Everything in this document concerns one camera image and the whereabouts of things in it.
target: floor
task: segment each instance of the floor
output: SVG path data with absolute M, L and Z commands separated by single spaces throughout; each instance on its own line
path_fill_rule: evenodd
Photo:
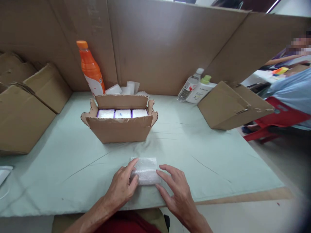
M 296 196 L 293 200 L 261 201 L 219 205 L 201 205 L 198 210 L 210 224 L 214 233 L 270 233 L 291 232 L 305 216 L 306 178 L 309 173 L 311 146 L 293 138 L 276 139 L 265 145 L 256 141 L 249 142 L 252 148 L 279 176 Z M 162 212 L 170 216 L 170 233 L 189 232 L 170 213 L 167 208 Z M 2 232 L 51 233 L 53 216 L 0 218 Z

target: light green cloth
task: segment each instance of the light green cloth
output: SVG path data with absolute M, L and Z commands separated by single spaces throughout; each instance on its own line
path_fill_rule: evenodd
M 175 96 L 150 97 L 159 119 L 145 142 L 102 144 L 80 119 L 90 97 L 74 93 L 30 154 L 0 158 L 0 165 L 15 167 L 0 188 L 1 197 L 10 186 L 0 216 L 86 212 L 131 157 L 156 157 L 183 170 L 195 201 L 284 186 L 237 130 L 210 129 L 196 105 Z M 155 186 L 138 187 L 123 210 L 163 205 Z

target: chair leg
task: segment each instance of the chair leg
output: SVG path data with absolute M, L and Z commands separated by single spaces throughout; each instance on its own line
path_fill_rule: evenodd
M 252 140 L 256 140 L 256 139 L 260 139 L 260 138 L 265 138 L 265 137 L 268 137 L 271 135 L 273 135 L 273 134 L 270 133 L 267 128 L 262 128 L 256 132 L 245 135 L 243 138 L 246 141 L 252 141 Z
M 272 141 L 272 140 L 277 139 L 279 137 L 280 137 L 280 135 L 272 135 L 272 136 L 266 137 L 263 140 L 260 140 L 260 144 L 265 144 L 266 142 Z

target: orange spray bottle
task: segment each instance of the orange spray bottle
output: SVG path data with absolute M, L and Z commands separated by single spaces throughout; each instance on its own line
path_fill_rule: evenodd
M 88 85 L 93 95 L 105 94 L 105 86 L 98 64 L 94 60 L 90 50 L 88 50 L 87 42 L 78 40 L 77 46 L 79 47 L 81 57 L 81 68 L 84 73 Z

